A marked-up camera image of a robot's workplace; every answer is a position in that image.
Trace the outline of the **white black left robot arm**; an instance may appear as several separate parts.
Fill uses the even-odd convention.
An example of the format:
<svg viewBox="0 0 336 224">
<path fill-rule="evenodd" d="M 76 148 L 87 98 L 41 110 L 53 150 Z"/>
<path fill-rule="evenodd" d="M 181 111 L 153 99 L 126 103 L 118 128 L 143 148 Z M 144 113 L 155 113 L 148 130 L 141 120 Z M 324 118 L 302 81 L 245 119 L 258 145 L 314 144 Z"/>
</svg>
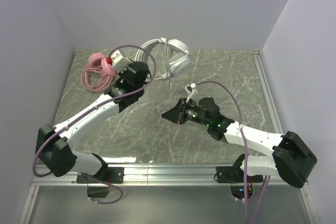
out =
<svg viewBox="0 0 336 224">
<path fill-rule="evenodd" d="M 137 102 L 144 95 L 150 75 L 147 64 L 132 62 L 93 104 L 54 127 L 43 125 L 38 131 L 35 159 L 41 160 L 56 177 L 72 171 L 106 179 L 108 164 L 99 155 L 84 154 L 74 148 L 96 126 Z"/>
</svg>

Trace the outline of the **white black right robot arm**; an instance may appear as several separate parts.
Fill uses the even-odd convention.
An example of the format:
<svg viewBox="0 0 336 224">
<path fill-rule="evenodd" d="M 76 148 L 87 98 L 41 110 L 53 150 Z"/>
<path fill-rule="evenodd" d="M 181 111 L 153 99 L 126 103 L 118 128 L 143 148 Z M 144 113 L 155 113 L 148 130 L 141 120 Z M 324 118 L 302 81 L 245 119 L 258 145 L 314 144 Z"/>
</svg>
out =
<svg viewBox="0 0 336 224">
<path fill-rule="evenodd" d="M 220 113 L 213 98 L 202 98 L 198 103 L 192 99 L 179 99 L 172 109 L 164 112 L 162 118 L 182 125 L 187 121 L 203 125 L 207 133 L 216 141 L 247 146 L 261 153 L 261 156 L 241 154 L 231 167 L 218 166 L 218 183 L 243 183 L 244 176 L 253 183 L 261 183 L 266 176 L 280 177 L 295 188 L 306 183 L 317 158 L 298 134 L 269 133 L 247 126 Z"/>
</svg>

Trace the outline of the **white headphones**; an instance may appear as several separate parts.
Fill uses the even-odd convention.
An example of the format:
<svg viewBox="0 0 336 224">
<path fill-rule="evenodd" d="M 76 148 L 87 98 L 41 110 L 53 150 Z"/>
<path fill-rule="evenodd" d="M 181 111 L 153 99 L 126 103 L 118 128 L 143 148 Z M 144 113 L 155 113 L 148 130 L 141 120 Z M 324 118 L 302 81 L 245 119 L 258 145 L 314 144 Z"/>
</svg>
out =
<svg viewBox="0 0 336 224">
<path fill-rule="evenodd" d="M 160 60 L 163 63 L 165 71 L 159 73 L 154 80 L 166 81 L 181 75 L 190 65 L 190 49 L 178 39 L 158 38 L 146 41 L 141 48 L 147 52 L 160 45 L 161 56 Z"/>
</svg>

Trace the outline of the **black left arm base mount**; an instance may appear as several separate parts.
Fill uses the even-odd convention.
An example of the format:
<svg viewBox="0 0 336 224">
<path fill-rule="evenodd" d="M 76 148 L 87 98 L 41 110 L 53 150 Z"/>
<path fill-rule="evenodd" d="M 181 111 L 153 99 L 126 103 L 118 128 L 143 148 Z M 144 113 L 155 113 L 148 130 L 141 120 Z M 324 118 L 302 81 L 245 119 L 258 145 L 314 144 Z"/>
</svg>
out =
<svg viewBox="0 0 336 224">
<path fill-rule="evenodd" d="M 78 174 L 77 184 L 87 184 L 87 195 L 96 200 L 105 200 L 109 196 L 117 199 L 121 195 L 116 184 L 122 184 L 124 179 L 123 167 L 106 166 L 96 175 Z"/>
</svg>

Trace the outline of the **pink headphones with cable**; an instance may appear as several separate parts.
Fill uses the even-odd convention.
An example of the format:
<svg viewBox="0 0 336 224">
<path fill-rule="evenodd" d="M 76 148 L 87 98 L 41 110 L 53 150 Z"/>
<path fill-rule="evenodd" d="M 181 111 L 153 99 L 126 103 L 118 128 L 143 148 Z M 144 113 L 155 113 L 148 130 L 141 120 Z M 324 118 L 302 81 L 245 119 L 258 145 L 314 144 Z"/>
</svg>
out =
<svg viewBox="0 0 336 224">
<path fill-rule="evenodd" d="M 100 77 L 95 85 L 90 83 L 92 73 Z M 88 64 L 81 73 L 81 84 L 88 91 L 101 92 L 111 84 L 116 75 L 117 72 L 112 66 L 112 59 L 101 52 L 96 52 L 89 57 Z"/>
</svg>

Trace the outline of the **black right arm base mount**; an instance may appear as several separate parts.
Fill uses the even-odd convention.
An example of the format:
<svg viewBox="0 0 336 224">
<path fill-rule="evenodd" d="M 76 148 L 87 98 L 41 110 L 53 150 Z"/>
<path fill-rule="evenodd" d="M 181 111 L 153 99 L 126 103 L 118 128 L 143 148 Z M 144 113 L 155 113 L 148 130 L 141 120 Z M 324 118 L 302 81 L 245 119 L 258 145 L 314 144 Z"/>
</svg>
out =
<svg viewBox="0 0 336 224">
<path fill-rule="evenodd" d="M 235 200 L 244 200 L 244 172 L 239 167 L 217 166 L 214 180 L 220 184 L 229 184 L 230 193 Z M 263 183 L 261 175 L 247 176 L 247 196 L 248 199 L 254 194 L 254 183 Z"/>
</svg>

